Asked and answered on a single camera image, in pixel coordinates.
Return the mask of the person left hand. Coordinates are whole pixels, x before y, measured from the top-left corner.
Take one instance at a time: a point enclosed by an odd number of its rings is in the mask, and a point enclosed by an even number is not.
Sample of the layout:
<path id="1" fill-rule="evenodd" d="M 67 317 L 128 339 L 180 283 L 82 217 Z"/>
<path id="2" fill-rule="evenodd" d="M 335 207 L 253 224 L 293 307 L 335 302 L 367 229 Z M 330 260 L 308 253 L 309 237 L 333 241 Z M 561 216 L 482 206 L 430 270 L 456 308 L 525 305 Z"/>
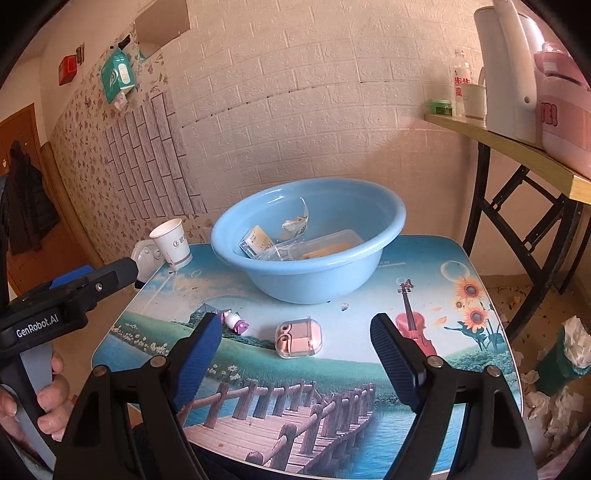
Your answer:
<path id="1" fill-rule="evenodd" d="M 52 382 L 37 394 L 37 401 L 45 412 L 38 419 L 39 429 L 53 440 L 60 442 L 68 423 L 73 404 L 69 400 L 70 386 L 62 375 L 63 358 L 53 352 L 51 359 Z M 1 426 L 8 435 L 22 447 L 33 451 L 32 443 L 27 438 L 16 418 L 17 403 L 13 396 L 1 388 Z"/>

